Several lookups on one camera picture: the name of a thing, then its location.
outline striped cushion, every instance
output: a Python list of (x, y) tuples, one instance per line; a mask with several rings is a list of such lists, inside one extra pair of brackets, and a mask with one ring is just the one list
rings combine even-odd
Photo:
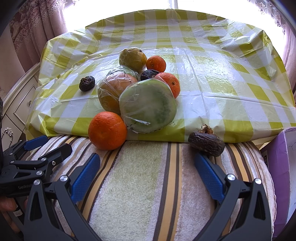
[[(70, 175), (93, 152), (100, 156), (101, 167), (78, 207), (104, 241), (193, 240), (214, 212), (215, 203), (194, 167), (195, 150), (188, 144), (126, 141), (116, 150), (102, 151), (88, 138), (60, 136), (51, 138), (29, 159), (63, 143), (70, 144), (73, 152), (54, 168), (52, 181)], [(273, 226), (274, 187), (259, 150), (251, 142), (227, 144), (222, 155), (212, 161), (241, 180), (262, 179)], [(240, 205), (238, 200), (224, 233), (231, 229)], [(58, 202), (55, 208), (65, 231), (71, 234)]]

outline blue textured pad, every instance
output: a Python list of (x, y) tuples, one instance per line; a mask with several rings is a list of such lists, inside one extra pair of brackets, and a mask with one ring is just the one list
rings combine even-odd
[(35, 148), (39, 147), (39, 146), (43, 146), (47, 142), (48, 142), (47, 136), (40, 136), (40, 137), (37, 137), (37, 138), (35, 138), (33, 140), (27, 141), (27, 143), (24, 146), (24, 149), (28, 150), (28, 151), (31, 151), (31, 150), (34, 150)]
[(223, 183), (220, 181), (204, 156), (197, 153), (194, 163), (211, 197), (221, 203), (225, 197)]
[(94, 154), (72, 185), (71, 199), (74, 203), (79, 202), (84, 198), (99, 168), (100, 157), (98, 154)]

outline metal bolt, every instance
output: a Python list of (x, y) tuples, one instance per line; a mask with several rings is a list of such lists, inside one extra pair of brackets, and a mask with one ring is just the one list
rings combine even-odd
[(255, 182), (256, 182), (258, 185), (260, 185), (260, 184), (262, 183), (261, 179), (259, 179), (259, 178), (256, 178), (256, 179), (255, 179)]
[(227, 179), (230, 181), (234, 181), (235, 180), (235, 176), (233, 174), (228, 174), (227, 175)]
[(34, 185), (37, 186), (37, 185), (39, 185), (39, 184), (40, 184), (40, 180), (39, 180), (39, 179), (37, 179), (37, 180), (34, 181)]
[(62, 182), (65, 182), (68, 180), (68, 177), (66, 175), (63, 175), (59, 178)]

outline plastic tablecloth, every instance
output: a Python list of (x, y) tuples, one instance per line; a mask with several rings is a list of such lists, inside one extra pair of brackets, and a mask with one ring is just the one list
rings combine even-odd
[[(119, 65), (119, 52), (140, 47), (160, 55), (180, 81), (177, 114), (165, 128), (128, 133), (129, 140), (186, 142), (207, 124), (225, 142), (244, 142), (296, 126), (295, 103), (283, 62), (266, 33), (200, 12), (145, 10), (93, 23), (49, 40), (26, 128), (47, 136), (87, 136), (101, 107), (97, 86)], [(96, 88), (79, 90), (92, 75)]]

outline cut green radish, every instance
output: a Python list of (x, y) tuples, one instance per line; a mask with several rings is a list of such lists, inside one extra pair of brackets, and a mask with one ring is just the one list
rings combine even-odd
[(127, 128), (136, 133), (160, 130), (172, 122), (177, 112), (170, 87), (156, 79), (127, 87), (119, 97), (119, 107)]

